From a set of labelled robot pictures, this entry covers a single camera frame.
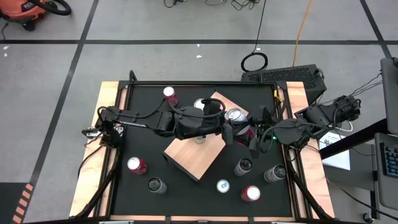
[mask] white paper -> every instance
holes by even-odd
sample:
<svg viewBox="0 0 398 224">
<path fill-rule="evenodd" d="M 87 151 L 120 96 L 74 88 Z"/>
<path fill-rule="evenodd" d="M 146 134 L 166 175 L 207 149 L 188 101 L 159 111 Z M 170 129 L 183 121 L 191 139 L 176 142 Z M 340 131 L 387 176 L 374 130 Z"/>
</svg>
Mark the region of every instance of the white paper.
<svg viewBox="0 0 398 224">
<path fill-rule="evenodd" d="M 324 147 L 327 147 L 330 144 L 333 144 L 340 140 L 338 134 L 328 132 L 325 134 L 318 142 L 319 149 L 322 150 Z M 349 164 L 349 151 L 341 152 L 337 155 L 329 157 L 327 159 L 322 160 L 324 165 L 337 167 L 340 169 L 350 170 L 351 166 Z"/>
</svg>

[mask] wooden table frame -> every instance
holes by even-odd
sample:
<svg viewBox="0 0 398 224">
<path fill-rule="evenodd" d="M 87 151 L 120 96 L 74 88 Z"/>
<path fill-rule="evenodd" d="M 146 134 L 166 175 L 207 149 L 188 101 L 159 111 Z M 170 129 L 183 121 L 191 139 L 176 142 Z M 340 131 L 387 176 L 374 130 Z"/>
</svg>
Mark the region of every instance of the wooden table frame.
<svg viewBox="0 0 398 224">
<path fill-rule="evenodd" d="M 124 84 L 128 84 L 127 82 L 103 82 L 101 85 L 101 89 L 99 91 L 99 97 L 96 104 L 96 109 L 100 106 L 118 106 L 119 109 L 124 109 L 127 105 L 126 97 L 129 95 L 127 92 L 126 86 Z M 301 82 L 287 82 L 287 90 L 283 91 L 279 89 L 279 96 L 284 99 L 290 101 L 290 107 L 288 106 L 287 110 L 283 114 L 284 118 L 292 117 L 296 111 L 302 110 L 308 106 L 307 97 L 305 95 L 303 83 Z M 96 123 L 98 119 L 98 115 L 94 114 L 92 125 Z M 93 152 L 96 148 L 99 147 L 100 138 L 91 143 L 86 147 L 85 155 L 88 156 L 91 152 Z M 311 139 L 308 143 L 309 145 L 318 149 L 318 145 L 316 140 Z M 106 150 L 105 148 L 99 150 L 95 155 L 93 155 L 90 159 L 86 161 L 86 164 L 82 167 L 80 171 L 80 176 L 77 182 L 75 196 L 73 198 L 72 207 L 70 210 L 70 216 L 76 215 L 79 213 L 84 206 L 90 201 L 92 195 L 96 192 L 99 187 L 100 180 L 103 179 L 105 173 L 102 173 L 104 164 L 107 165 L 106 170 L 109 172 L 115 156 L 115 150 Z M 294 157 L 294 152 L 290 151 L 290 156 Z M 330 200 L 330 194 L 328 190 L 328 186 L 326 183 L 325 173 L 323 171 L 322 160 L 320 159 L 320 155 L 318 152 L 315 152 L 313 149 L 309 147 L 305 147 L 301 154 L 301 159 L 297 159 L 293 165 L 294 169 L 300 173 L 299 167 L 302 167 L 302 175 L 305 177 L 305 182 L 307 185 L 307 189 L 311 192 L 315 200 L 321 205 L 324 211 L 327 212 L 331 217 L 334 217 L 333 207 Z M 108 205 L 110 204 L 110 190 L 112 181 L 106 188 L 103 193 L 103 196 L 99 202 L 99 206 L 91 211 L 90 216 L 93 216 L 94 211 L 99 216 L 107 216 L 110 215 L 107 213 Z M 294 217 L 301 218 L 316 218 L 317 215 L 312 210 L 312 213 L 309 212 L 306 207 L 308 205 L 305 203 L 303 199 L 303 195 L 300 189 L 296 184 L 292 186 L 293 183 L 289 182 L 289 191 L 290 197 L 295 197 L 298 202 L 298 214 L 295 214 L 292 204 L 292 214 L 293 217 L 254 217 L 255 222 L 289 222 L 294 221 Z M 182 217 L 182 216 L 171 216 L 169 217 L 171 221 L 197 221 L 197 220 L 208 220 L 208 221 L 220 221 L 220 222 L 248 222 L 248 217 Z M 166 221 L 166 216 L 162 215 L 111 215 L 111 220 L 135 220 L 135 221 Z"/>
</svg>

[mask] vacuum hose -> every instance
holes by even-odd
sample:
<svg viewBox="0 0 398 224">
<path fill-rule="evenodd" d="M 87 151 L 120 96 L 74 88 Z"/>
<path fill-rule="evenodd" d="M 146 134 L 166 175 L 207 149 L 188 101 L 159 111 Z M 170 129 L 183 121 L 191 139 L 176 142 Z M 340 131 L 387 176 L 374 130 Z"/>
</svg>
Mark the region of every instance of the vacuum hose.
<svg viewBox="0 0 398 224">
<path fill-rule="evenodd" d="M 65 10 L 55 9 L 49 5 L 41 3 L 40 0 L 28 0 L 28 1 L 35 4 L 36 6 L 41 7 L 42 9 L 46 10 L 47 12 L 51 12 L 51 13 L 54 13 L 59 16 L 69 16 L 72 13 L 70 6 L 64 0 L 54 0 L 54 1 L 61 4 L 65 8 Z"/>
</svg>

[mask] black can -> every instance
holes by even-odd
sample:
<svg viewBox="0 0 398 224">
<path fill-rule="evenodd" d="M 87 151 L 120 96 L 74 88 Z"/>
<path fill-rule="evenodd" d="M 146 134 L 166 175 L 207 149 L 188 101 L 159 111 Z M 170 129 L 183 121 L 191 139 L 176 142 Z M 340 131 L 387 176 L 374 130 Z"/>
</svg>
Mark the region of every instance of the black can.
<svg viewBox="0 0 398 224">
<path fill-rule="evenodd" d="M 238 164 L 236 164 L 234 173 L 238 176 L 241 177 L 244 174 L 247 174 L 252 168 L 252 163 L 250 159 L 241 159 Z"/>
<path fill-rule="evenodd" d="M 154 177 L 148 181 L 148 189 L 152 193 L 164 194 L 167 191 L 167 185 L 159 178 Z"/>
</svg>

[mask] wooden board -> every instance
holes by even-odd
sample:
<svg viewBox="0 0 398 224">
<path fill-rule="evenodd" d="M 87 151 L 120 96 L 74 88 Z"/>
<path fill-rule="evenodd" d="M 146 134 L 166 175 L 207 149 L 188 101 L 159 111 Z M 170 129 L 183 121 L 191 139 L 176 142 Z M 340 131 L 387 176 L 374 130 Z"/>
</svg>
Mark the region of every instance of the wooden board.
<svg viewBox="0 0 398 224">
<path fill-rule="evenodd" d="M 307 97 L 305 95 L 304 85 L 302 82 L 288 82 L 287 92 L 289 94 L 290 106 L 293 114 L 308 107 Z M 317 140 L 315 139 L 311 139 L 308 142 L 308 145 L 318 149 Z M 325 172 L 323 171 L 323 164 L 319 152 L 314 151 L 311 147 L 305 147 L 301 151 L 300 155 L 307 189 L 324 211 L 331 217 L 334 217 L 335 213 L 331 204 L 329 188 L 326 182 Z M 298 187 L 296 188 L 296 191 L 299 192 L 297 196 L 302 198 L 301 191 Z M 312 211 L 312 215 L 314 218 L 318 217 L 314 211 Z"/>
<path fill-rule="evenodd" d="M 217 92 L 211 97 L 221 100 L 225 104 L 226 111 L 233 108 L 240 108 Z M 177 167 L 188 172 L 190 177 L 200 180 L 211 163 L 213 163 L 221 150 L 223 150 L 224 146 L 225 142 L 220 134 L 217 136 L 209 134 L 206 136 L 206 141 L 202 144 L 195 143 L 193 139 L 174 139 L 164 151 L 164 154 L 173 160 L 174 163 L 177 163 L 179 165 Z"/>
<path fill-rule="evenodd" d="M 113 106 L 118 92 L 119 82 L 103 82 L 99 91 L 99 97 L 95 107 L 92 126 L 95 125 L 98 115 L 97 108 L 100 106 Z M 90 155 L 100 146 L 101 138 L 86 147 L 84 158 Z M 81 168 L 79 179 L 76 185 L 75 196 L 73 197 L 70 216 L 76 215 L 86 206 L 94 193 L 97 191 L 100 183 L 101 170 L 103 167 L 105 147 L 91 156 Z"/>
</svg>

